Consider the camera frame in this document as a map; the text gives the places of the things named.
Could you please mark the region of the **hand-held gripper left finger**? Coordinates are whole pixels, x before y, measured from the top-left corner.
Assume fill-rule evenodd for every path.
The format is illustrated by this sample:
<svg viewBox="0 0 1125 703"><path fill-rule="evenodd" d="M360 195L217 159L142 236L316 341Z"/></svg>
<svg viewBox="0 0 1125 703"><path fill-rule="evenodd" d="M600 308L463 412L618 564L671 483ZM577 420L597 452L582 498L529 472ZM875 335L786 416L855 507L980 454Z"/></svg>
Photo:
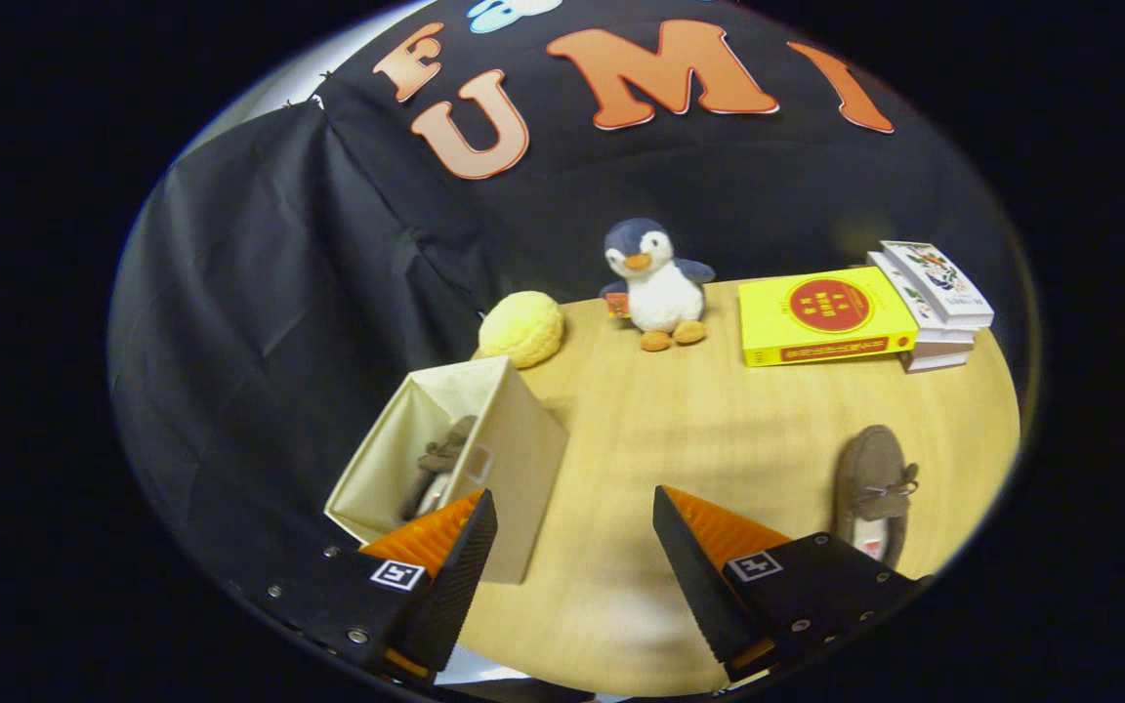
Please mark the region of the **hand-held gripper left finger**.
<svg viewBox="0 0 1125 703"><path fill-rule="evenodd" d="M424 690L454 654L497 529L494 493L479 489L370 542L332 529L241 549L225 586L332 666Z"/></svg>

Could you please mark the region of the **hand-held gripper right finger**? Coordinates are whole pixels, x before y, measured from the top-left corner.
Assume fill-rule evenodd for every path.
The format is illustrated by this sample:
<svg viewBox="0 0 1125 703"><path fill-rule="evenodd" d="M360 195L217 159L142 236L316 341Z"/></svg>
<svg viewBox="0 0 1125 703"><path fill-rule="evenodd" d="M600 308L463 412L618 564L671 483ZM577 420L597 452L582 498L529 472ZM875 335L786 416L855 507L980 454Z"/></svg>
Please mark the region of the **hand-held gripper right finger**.
<svg viewBox="0 0 1125 703"><path fill-rule="evenodd" d="M729 681L795 672L889 618L930 584L826 531L790 538L669 485L652 529Z"/></svg>

